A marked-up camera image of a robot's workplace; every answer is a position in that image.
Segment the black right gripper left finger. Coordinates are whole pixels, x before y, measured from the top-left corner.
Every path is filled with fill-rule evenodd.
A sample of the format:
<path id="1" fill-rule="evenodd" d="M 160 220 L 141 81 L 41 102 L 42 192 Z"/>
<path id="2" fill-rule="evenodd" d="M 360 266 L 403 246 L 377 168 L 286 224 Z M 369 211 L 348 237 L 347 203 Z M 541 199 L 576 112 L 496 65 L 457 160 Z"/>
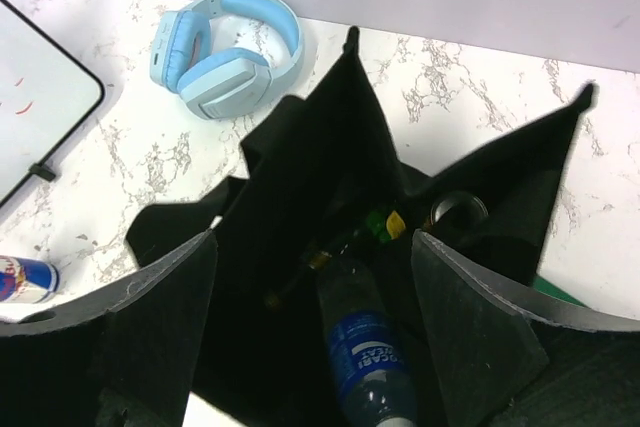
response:
<path id="1" fill-rule="evenodd" d="M 4 426 L 179 426 L 216 270 L 202 232 L 149 266 L 1 326 Z"/>

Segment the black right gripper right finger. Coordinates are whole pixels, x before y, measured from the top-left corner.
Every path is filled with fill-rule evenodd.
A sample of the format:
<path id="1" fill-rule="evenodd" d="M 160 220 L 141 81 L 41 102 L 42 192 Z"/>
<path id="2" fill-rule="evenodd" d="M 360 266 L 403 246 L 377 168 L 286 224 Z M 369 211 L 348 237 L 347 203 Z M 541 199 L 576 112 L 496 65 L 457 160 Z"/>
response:
<path id="1" fill-rule="evenodd" d="M 421 231 L 411 265 L 450 425 L 638 425 L 638 321 L 535 291 Z"/>

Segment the clear water bottle blue label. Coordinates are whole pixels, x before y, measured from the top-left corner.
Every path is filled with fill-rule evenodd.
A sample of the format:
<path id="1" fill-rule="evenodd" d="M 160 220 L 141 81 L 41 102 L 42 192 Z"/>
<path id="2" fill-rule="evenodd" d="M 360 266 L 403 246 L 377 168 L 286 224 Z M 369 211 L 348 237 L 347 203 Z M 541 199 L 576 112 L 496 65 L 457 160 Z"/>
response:
<path id="1" fill-rule="evenodd" d="M 415 426 L 415 389 L 374 276 L 337 256 L 320 271 L 317 293 L 340 407 L 352 426 Z"/>

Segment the green glass Perrier bottle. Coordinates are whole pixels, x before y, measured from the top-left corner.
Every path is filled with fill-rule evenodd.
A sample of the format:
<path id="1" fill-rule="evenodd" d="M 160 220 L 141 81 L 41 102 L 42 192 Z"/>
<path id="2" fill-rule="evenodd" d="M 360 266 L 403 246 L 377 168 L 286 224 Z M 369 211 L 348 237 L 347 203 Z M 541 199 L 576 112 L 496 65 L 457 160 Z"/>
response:
<path id="1" fill-rule="evenodd" d="M 340 217 L 329 223 L 319 240 L 313 240 L 301 255 L 294 275 L 283 286 L 269 289 L 263 296 L 271 311 L 283 308 L 285 299 L 300 284 L 321 271 L 334 257 L 370 257 L 380 246 L 400 238 L 407 229 L 401 210 L 393 204 L 379 204 L 363 217 Z"/>

